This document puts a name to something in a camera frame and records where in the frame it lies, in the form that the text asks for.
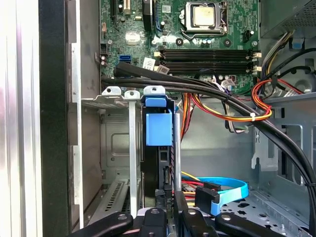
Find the wire bundle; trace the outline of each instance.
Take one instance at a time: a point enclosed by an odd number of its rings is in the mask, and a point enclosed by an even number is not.
[[[188,97],[194,102],[196,106],[201,108],[204,111],[207,111],[214,116],[231,121],[243,121],[243,122],[251,122],[254,126],[256,126],[263,134],[265,134],[274,144],[276,144],[281,151],[283,151],[287,157],[289,157],[293,164],[297,167],[300,174],[304,178],[305,183],[308,186],[309,197],[310,197],[310,206],[311,206],[311,218],[310,218],[310,228],[311,234],[316,237],[316,232],[314,229],[314,221],[316,220],[316,176],[312,169],[312,166],[301,150],[300,147],[297,146],[295,142],[293,142],[286,134],[278,130],[275,126],[273,126],[266,118],[269,117],[271,113],[271,108],[265,107],[265,104],[262,104],[262,100],[255,100],[260,108],[265,110],[264,114],[259,113],[258,111],[252,109],[242,101],[234,98],[230,94],[219,90],[216,85],[213,85],[208,82],[200,81],[197,79],[186,79],[179,77],[172,77],[169,75],[162,75],[154,72],[139,73],[137,71],[133,71],[133,76],[143,76],[146,78],[128,78],[128,79],[108,79],[103,77],[103,82],[108,85],[118,85],[124,87],[135,87],[135,88],[144,88],[148,85],[162,85],[165,87],[166,91],[172,92],[180,92],[180,93],[188,93]],[[257,85],[257,87],[253,88],[254,98],[256,98],[257,90],[262,87],[261,84]],[[211,108],[206,107],[201,101],[199,96],[209,96],[212,98],[219,99],[224,104],[234,108],[238,113],[240,113],[244,117],[233,117],[228,115],[222,115],[218,112],[216,113]]]

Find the blue connector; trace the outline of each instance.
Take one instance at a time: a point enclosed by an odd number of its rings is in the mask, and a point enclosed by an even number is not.
[[[132,62],[132,56],[131,55],[120,55],[118,60],[120,62],[131,63]]]

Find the metal rod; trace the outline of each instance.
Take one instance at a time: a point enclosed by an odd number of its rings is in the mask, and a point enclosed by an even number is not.
[[[136,101],[129,101],[129,177],[130,214],[137,216]]]
[[[174,190],[181,191],[181,138],[180,138],[180,114],[174,115]]]

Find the ram slot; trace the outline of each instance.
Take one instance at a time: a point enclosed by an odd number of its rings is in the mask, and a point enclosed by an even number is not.
[[[161,60],[166,61],[249,61],[249,50],[214,50],[214,49],[165,49]]]
[[[203,74],[212,74],[212,71],[217,74],[225,75],[245,75],[252,73],[252,63],[205,63],[205,62],[163,62],[162,65],[169,68],[169,73],[171,74],[196,74],[202,69],[210,69]]]

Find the cable tie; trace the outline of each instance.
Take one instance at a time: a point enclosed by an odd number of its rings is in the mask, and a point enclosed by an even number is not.
[[[316,183],[311,183],[311,184],[305,184],[306,187],[316,187]]]
[[[255,113],[251,113],[250,117],[252,117],[252,121],[254,122],[256,120],[256,114]]]
[[[249,127],[248,126],[245,126],[246,130],[244,133],[248,134],[249,133]]]

